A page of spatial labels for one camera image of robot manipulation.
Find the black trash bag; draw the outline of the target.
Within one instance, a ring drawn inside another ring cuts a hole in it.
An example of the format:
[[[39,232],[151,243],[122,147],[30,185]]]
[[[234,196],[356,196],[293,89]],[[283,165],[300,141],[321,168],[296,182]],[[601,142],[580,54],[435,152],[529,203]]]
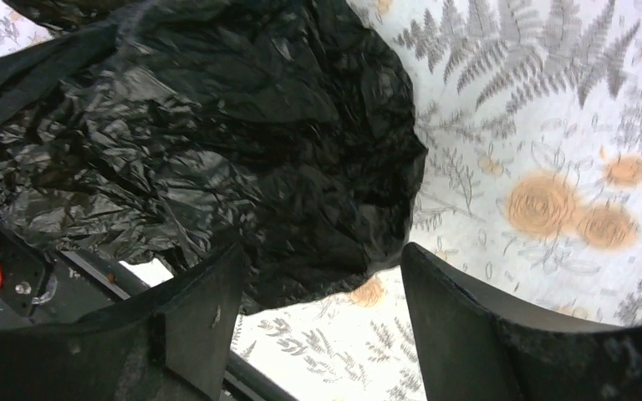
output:
[[[107,54],[0,88],[8,229],[177,273],[239,243],[246,314],[398,263],[427,150],[398,55],[346,2],[139,1],[80,29],[102,22]]]

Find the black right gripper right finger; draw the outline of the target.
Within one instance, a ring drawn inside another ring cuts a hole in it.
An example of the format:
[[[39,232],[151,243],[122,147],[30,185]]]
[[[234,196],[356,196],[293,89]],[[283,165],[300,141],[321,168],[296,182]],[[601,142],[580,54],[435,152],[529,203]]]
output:
[[[642,400],[642,325],[523,301],[410,243],[400,264],[430,400]]]

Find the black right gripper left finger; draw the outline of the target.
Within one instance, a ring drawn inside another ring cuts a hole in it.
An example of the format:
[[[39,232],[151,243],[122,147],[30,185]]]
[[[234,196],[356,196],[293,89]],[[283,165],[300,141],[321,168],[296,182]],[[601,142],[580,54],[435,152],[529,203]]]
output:
[[[0,400],[216,400],[247,255],[229,246],[76,322],[0,330]]]

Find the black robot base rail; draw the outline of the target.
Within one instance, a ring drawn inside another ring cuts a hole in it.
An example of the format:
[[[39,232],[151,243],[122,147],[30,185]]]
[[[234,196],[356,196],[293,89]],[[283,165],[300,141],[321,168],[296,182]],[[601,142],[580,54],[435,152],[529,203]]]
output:
[[[117,262],[87,251],[37,251],[0,224],[0,330],[76,322],[151,288]],[[287,399],[229,349],[216,400]]]

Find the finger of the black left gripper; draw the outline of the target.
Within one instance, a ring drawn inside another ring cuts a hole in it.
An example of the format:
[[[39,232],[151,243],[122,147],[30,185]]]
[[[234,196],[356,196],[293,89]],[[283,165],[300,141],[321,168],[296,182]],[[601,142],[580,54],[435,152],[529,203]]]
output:
[[[37,84],[45,84],[93,63],[114,49],[116,31],[113,22],[96,23],[1,57],[0,88],[27,73],[35,74]]]

